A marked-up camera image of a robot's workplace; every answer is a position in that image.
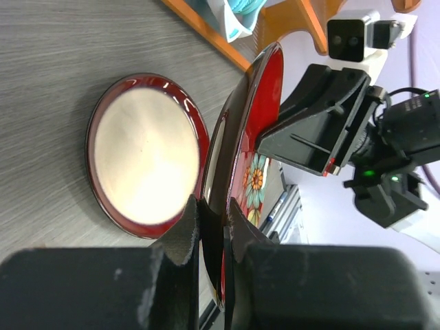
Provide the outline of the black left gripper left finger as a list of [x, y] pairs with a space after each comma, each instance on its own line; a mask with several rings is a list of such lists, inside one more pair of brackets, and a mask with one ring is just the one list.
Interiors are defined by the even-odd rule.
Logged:
[[21, 250], [1, 264], [2, 329], [196, 329], [199, 217], [148, 247]]

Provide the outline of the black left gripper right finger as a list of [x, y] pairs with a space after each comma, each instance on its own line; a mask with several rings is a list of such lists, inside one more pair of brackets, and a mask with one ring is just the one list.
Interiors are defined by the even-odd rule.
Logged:
[[224, 230], [226, 329], [438, 329], [414, 265], [389, 247], [270, 241], [235, 200]]

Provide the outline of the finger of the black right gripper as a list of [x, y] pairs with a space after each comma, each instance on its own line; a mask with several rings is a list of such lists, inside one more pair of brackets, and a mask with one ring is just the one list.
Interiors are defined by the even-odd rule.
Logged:
[[360, 126], [370, 76], [361, 69], [311, 64], [280, 106], [278, 120], [256, 139], [256, 152], [323, 176], [341, 166]]

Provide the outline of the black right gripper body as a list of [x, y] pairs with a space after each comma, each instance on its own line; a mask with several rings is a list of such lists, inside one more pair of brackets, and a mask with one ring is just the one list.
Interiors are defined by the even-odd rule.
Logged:
[[366, 126], [350, 159], [353, 178], [344, 182], [357, 211], [383, 228], [428, 209], [415, 169], [439, 160], [439, 90], [406, 91], [412, 98]]

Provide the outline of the red floral plate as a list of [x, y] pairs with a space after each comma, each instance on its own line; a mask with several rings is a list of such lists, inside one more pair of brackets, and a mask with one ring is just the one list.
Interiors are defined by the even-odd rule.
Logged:
[[283, 64], [280, 43], [271, 43], [228, 96], [212, 134], [199, 214], [206, 273], [220, 310], [226, 304], [223, 229], [232, 223], [231, 203], [253, 226], [261, 224], [271, 159], [256, 152], [256, 141], [278, 119]]

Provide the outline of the large red cream plate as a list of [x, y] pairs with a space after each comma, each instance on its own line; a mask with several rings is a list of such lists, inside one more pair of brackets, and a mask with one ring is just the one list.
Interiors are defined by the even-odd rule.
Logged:
[[108, 88], [89, 119], [85, 159], [93, 194], [119, 228], [156, 239], [200, 196], [209, 135], [191, 97], [154, 73]]

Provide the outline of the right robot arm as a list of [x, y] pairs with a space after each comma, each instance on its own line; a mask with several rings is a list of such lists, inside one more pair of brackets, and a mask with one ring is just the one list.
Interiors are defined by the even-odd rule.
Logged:
[[427, 166], [439, 160], [439, 92], [407, 92], [395, 104], [362, 70], [312, 64], [256, 150], [317, 176], [352, 166], [343, 185], [361, 215], [438, 250], [422, 190], [433, 181]]

